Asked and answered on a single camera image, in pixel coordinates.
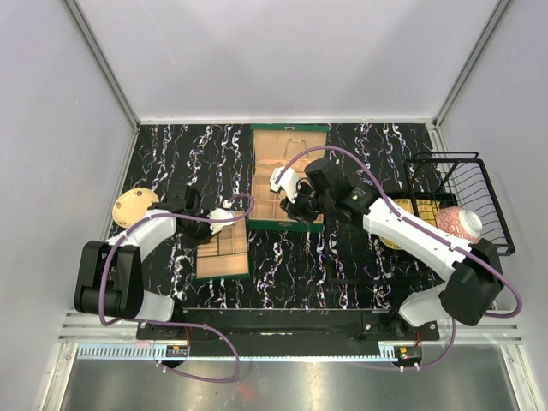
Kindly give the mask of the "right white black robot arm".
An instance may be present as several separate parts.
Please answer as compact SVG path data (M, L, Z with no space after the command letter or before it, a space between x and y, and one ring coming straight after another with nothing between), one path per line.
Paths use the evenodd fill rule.
M496 247L456 237L384 198L371 184L352 184L328 158L317 159L300 178L291 168L279 167L270 177L271 191L285 192L281 208L288 217L311 224L318 215L335 218L384 238L432 269L441 284L413 292L389 317L391 334L408 339L420 326L452 318L474 326L486 315L503 288Z

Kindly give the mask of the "beige jewelry tray insert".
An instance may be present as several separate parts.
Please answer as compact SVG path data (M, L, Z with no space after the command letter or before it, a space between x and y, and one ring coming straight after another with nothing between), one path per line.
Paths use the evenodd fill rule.
M196 277L245 277L249 275L246 219L223 228L219 234L197 247Z

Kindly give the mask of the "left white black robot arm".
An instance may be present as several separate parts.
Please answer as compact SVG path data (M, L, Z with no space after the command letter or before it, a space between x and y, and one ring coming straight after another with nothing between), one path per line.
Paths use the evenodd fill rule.
M179 337L185 318L169 296L145 290L143 262L165 240L182 234L191 247L205 244L233 223L232 211L200 209L201 196L184 185L164 201L147 198L143 189L123 194L115 203L116 221L124 228L107 241L89 241L82 249L74 308L102 314L104 321L155 321L163 337Z

